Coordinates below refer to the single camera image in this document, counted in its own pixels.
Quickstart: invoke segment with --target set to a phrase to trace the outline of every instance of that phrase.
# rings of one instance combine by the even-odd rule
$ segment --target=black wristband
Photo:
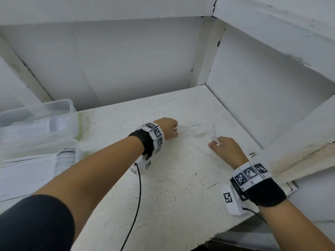
[[[284,191],[272,178],[257,183],[244,193],[250,201],[262,207],[274,207],[286,199]]]
[[[131,135],[136,136],[137,138],[141,140],[144,146],[143,154],[146,154],[149,157],[151,157],[154,148],[153,148],[153,139],[151,138],[150,134],[144,130],[136,130],[128,136],[131,136]]]

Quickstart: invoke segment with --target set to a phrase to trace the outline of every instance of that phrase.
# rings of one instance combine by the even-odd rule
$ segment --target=wristband
[[[262,164],[241,165],[230,182],[242,201],[249,199],[257,206],[273,207],[286,199],[284,191]]]
[[[159,152],[164,143],[164,133],[160,126],[154,122],[148,122],[136,129],[129,136],[136,136],[139,138],[144,146],[143,154],[148,157]]]

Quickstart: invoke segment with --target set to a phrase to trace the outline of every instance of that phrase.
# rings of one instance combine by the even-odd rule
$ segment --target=hand
[[[233,169],[239,168],[244,163],[247,163],[249,159],[243,153],[241,147],[230,137],[220,136],[218,140],[221,142],[217,145],[217,142],[212,141],[208,144],[208,147],[212,149],[224,162],[230,165]]]
[[[161,118],[154,121],[157,123],[164,133],[165,140],[175,138],[178,136],[176,127],[178,126],[178,122],[172,118]]]

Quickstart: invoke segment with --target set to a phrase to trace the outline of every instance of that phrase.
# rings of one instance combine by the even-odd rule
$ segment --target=table
[[[90,152],[162,117],[174,118],[180,126],[215,122],[216,134],[233,137],[246,155],[261,150],[205,85],[80,114],[84,133],[79,142]],[[228,213],[221,187],[230,183],[232,169],[208,148],[211,137],[189,135],[182,126],[180,130],[141,174],[140,209],[124,250],[191,250],[252,216]],[[72,251],[119,250],[133,222],[138,196],[138,176],[128,170],[94,210]],[[251,202],[248,207],[257,210]]]

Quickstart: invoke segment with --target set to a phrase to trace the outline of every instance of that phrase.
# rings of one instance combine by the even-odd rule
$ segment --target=black cable
[[[128,240],[128,237],[129,237],[129,235],[130,235],[130,233],[131,233],[131,230],[133,229],[133,226],[134,226],[134,224],[135,224],[135,221],[136,221],[136,218],[137,218],[137,214],[138,214],[138,210],[140,209],[141,193],[142,193],[141,175],[140,175],[140,170],[138,169],[138,165],[137,165],[137,164],[136,164],[136,166],[137,166],[138,178],[140,179],[140,196],[139,196],[139,198],[138,198],[138,206],[137,206],[137,211],[136,211],[136,214],[135,214],[135,218],[134,218],[133,224],[131,225],[131,228],[130,228],[130,230],[129,230],[129,232],[128,232],[127,238],[126,238],[126,240],[124,241],[124,243],[123,243],[122,248],[121,248],[120,251],[123,250],[123,248],[124,248],[124,246],[125,246],[125,244],[126,244],[126,242],[127,242],[127,240]]]
[[[245,210],[245,211],[251,211],[251,212],[252,212],[253,214],[255,214],[257,217],[259,217],[261,220],[263,220],[263,221],[265,222],[265,224],[268,224],[268,223],[266,222],[266,220],[265,220],[261,215],[257,214],[257,213],[254,212],[253,210],[248,209],[248,208],[245,208],[245,207],[242,207],[242,209]]]

